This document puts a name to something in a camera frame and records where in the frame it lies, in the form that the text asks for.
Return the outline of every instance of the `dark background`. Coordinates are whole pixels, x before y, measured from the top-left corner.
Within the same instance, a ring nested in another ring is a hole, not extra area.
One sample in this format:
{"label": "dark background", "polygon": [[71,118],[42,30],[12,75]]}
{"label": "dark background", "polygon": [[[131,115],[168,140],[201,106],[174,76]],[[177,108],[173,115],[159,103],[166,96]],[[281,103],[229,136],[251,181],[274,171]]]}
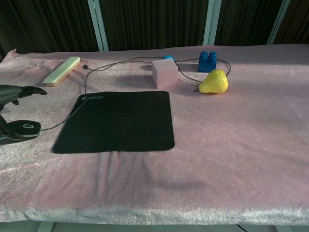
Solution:
{"label": "dark background", "polygon": [[[215,45],[266,44],[281,0],[222,0]],[[207,0],[100,0],[109,49],[202,45]],[[275,44],[309,43],[309,0],[291,0]],[[98,51],[87,0],[0,0],[0,61]]]}

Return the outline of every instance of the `pink block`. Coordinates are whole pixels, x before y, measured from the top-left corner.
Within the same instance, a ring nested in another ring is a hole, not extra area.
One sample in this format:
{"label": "pink block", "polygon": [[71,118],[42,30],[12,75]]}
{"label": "pink block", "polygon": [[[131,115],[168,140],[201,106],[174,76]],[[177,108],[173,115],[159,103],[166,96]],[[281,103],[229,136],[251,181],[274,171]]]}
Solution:
{"label": "pink block", "polygon": [[178,67],[171,59],[155,60],[153,63],[153,79],[157,88],[176,86]]}

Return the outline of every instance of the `black mouse pad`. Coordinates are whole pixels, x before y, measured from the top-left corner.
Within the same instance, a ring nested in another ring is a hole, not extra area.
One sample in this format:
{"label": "black mouse pad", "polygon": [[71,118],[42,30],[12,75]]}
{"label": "black mouse pad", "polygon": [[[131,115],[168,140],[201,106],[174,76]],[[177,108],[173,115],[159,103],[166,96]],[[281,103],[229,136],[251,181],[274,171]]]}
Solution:
{"label": "black mouse pad", "polygon": [[55,153],[162,151],[174,147],[169,93],[102,92],[81,95]]}

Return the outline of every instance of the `yellow pear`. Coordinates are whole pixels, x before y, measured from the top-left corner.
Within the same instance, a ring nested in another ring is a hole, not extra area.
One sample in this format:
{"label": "yellow pear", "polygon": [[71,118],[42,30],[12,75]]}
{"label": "yellow pear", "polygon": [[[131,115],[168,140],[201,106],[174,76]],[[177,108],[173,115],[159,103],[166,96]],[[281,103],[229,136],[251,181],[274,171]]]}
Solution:
{"label": "yellow pear", "polygon": [[228,82],[223,70],[212,70],[205,80],[199,85],[201,93],[224,93],[227,90]]}

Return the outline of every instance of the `blue ball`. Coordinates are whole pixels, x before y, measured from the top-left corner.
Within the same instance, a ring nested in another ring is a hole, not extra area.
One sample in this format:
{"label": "blue ball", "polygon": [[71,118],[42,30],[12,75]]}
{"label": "blue ball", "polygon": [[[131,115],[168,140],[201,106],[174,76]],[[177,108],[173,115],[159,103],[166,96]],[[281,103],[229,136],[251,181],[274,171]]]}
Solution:
{"label": "blue ball", "polygon": [[171,60],[174,61],[173,57],[171,57],[171,56],[164,56],[162,59],[171,59]]}

